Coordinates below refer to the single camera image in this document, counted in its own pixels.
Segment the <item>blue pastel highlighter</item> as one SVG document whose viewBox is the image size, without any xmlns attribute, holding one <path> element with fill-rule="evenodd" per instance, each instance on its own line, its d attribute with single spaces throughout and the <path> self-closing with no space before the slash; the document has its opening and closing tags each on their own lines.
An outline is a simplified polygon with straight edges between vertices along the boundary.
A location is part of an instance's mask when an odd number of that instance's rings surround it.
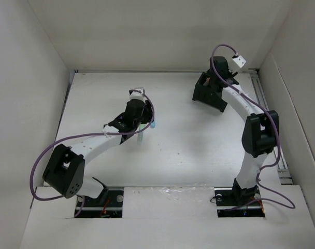
<svg viewBox="0 0 315 249">
<path fill-rule="evenodd" d="M 151 128 L 151 129 L 154 129 L 155 126 L 156 126 L 156 123 L 155 123 L 155 121 L 153 121 L 153 122 L 151 123 L 151 125 L 150 125 L 150 128 Z"/>
</svg>

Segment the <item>mint green pastel highlighter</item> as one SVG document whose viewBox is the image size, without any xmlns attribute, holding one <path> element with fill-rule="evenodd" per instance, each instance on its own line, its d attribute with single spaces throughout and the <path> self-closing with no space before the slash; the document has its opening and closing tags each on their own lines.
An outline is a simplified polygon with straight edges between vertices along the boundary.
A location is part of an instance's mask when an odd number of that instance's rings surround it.
<svg viewBox="0 0 315 249">
<path fill-rule="evenodd" d="M 141 124 L 141 125 L 139 126 L 139 128 L 138 128 L 138 131 L 143 130 L 144 127 L 145 127 L 145 125 L 144 125 L 144 124 Z M 144 138 L 144 133 L 143 133 L 143 132 L 140 132 L 140 133 L 137 134 L 137 144 L 138 144 L 138 145 L 141 145 L 141 144 L 142 144 L 143 138 Z"/>
</svg>

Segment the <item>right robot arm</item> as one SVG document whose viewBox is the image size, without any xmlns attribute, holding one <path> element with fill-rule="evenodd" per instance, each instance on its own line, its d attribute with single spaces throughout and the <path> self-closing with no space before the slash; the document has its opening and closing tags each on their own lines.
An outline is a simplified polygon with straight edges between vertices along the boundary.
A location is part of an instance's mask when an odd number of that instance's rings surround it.
<svg viewBox="0 0 315 249">
<path fill-rule="evenodd" d="M 237 112 L 245 122 L 241 143 L 245 151 L 241 169 L 234 179 L 231 198 L 237 204 L 244 204 L 257 189 L 257 175 L 268 155 L 277 146 L 274 128 L 278 127 L 278 114 L 267 114 L 245 94 L 234 81 L 224 57 L 212 56 L 210 70 L 222 83 L 221 99 Z"/>
</svg>

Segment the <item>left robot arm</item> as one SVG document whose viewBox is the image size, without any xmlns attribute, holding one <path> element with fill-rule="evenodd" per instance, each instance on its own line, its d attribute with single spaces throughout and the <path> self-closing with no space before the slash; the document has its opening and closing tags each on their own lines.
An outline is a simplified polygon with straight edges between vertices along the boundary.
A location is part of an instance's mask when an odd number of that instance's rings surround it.
<svg viewBox="0 0 315 249">
<path fill-rule="evenodd" d="M 80 195 L 89 197 L 95 205 L 103 205 L 107 201 L 104 191 L 107 187 L 95 178 L 85 177 L 85 167 L 106 150 L 127 141 L 141 124 L 151 122 L 153 115 L 150 101 L 128 101 L 125 111 L 104 125 L 101 135 L 89 135 L 88 139 L 72 146 L 56 146 L 43 180 L 66 199 Z"/>
</svg>

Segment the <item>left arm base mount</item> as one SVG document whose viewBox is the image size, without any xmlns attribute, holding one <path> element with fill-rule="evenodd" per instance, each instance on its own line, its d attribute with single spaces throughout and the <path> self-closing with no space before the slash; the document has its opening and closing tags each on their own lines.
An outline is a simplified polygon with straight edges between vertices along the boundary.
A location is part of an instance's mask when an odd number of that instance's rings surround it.
<svg viewBox="0 0 315 249">
<path fill-rule="evenodd" d="M 101 189 L 97 198 L 77 197 L 74 218 L 122 218 L 124 187 L 108 187 L 97 178 L 93 183 Z"/>
</svg>

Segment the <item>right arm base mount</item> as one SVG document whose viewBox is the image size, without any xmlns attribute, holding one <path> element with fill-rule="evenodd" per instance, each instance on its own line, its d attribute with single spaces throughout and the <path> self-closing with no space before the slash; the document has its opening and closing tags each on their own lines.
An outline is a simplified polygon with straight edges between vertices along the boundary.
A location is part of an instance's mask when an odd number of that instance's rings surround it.
<svg viewBox="0 0 315 249">
<path fill-rule="evenodd" d="M 210 202 L 216 204 L 218 218 L 265 217 L 264 208 L 257 185 L 241 189 L 236 180 L 232 187 L 215 187 Z"/>
</svg>

